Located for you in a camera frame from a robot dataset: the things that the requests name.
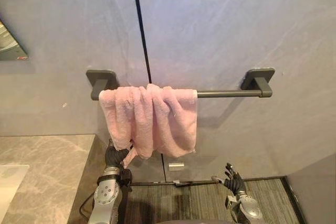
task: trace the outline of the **pink towel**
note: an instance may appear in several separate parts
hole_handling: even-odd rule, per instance
[[[124,167],[137,155],[151,157],[153,150],[173,157],[195,151],[196,90],[119,87],[101,91],[99,102],[116,149],[133,145]]]

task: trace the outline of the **floor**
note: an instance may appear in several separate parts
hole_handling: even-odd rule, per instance
[[[248,194],[259,202],[266,223],[299,223],[279,179],[246,182],[246,187]],[[132,189],[125,224],[183,219],[233,221],[224,205],[230,192],[223,185],[134,186]]]

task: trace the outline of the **countertop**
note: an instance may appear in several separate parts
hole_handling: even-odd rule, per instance
[[[64,224],[72,208],[77,215],[79,202],[74,201],[86,196],[78,195],[78,188],[94,139],[95,135],[0,137],[0,165],[29,165],[2,224]],[[92,179],[90,190],[96,174]]]

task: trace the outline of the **sink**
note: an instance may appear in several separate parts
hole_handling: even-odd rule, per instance
[[[28,169],[29,165],[0,165],[0,223]]]

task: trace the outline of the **robotic hand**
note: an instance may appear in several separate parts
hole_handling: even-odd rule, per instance
[[[246,194],[246,187],[239,173],[229,163],[225,168],[227,169],[225,174],[229,179],[223,180],[216,176],[213,176],[212,179],[224,184],[234,194],[235,197],[227,196],[225,200],[225,207],[230,209],[232,218],[235,222],[242,224],[265,223],[258,202]]]
[[[117,151],[109,146],[105,152],[105,170],[97,181],[94,192],[94,207],[89,224],[116,224],[118,222],[118,207],[122,199],[121,187],[129,186],[132,174],[124,169],[120,162],[127,156],[128,149]]]

